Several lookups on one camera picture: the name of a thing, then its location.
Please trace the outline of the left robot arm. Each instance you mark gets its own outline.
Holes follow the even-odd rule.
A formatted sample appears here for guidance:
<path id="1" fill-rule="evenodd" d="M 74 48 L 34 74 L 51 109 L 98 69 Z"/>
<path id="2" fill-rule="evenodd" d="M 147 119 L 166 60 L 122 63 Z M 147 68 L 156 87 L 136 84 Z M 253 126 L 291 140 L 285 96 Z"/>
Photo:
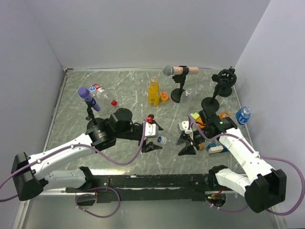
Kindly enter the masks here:
<path id="1" fill-rule="evenodd" d="M 15 156 L 11 174 L 17 197 L 20 201 L 30 200 L 45 190 L 61 187 L 88 192 L 94 186 L 94 178 L 87 167 L 72 171 L 58 169 L 73 160 L 95 153 L 114 164 L 128 165 L 135 160 L 134 157 L 128 162 L 120 163 L 102 151 L 114 146 L 117 139 L 137 141 L 138 154 L 161 149 L 153 142 L 147 142 L 147 139 L 157 137 L 158 132 L 162 130 L 152 114 L 141 124 L 132 122 L 132 112 L 126 108 L 118 109 L 106 119 L 92 119 L 85 133 L 61 146 L 31 156 L 26 153 Z"/>

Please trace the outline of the yellow juice bottle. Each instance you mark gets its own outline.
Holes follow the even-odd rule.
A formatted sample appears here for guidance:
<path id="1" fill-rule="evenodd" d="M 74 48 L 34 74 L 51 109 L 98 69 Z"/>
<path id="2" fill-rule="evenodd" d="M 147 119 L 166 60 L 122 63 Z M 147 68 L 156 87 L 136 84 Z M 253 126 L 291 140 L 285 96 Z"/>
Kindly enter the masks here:
<path id="1" fill-rule="evenodd" d="M 159 82 L 157 80 L 157 77 L 154 76 L 150 79 L 148 87 L 148 103 L 151 106 L 157 106 L 159 104 L 159 101 Z"/>

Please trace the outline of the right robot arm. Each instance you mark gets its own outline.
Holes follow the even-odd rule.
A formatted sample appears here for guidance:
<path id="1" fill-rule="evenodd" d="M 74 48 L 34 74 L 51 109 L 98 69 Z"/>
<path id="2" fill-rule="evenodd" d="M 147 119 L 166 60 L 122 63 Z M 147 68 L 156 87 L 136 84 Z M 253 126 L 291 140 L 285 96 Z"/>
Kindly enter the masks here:
<path id="1" fill-rule="evenodd" d="M 283 202 L 287 180 L 284 171 L 275 170 L 265 162 L 231 118 L 220 118 L 212 108 L 204 108 L 199 115 L 205 124 L 204 128 L 200 128 L 192 116 L 188 116 L 187 121 L 178 123 L 180 137 L 187 141 L 179 155 L 194 155 L 200 143 L 218 140 L 245 172 L 242 176 L 227 166 L 215 166 L 209 170 L 209 187 L 213 190 L 227 187 L 237 192 L 255 213 Z"/>

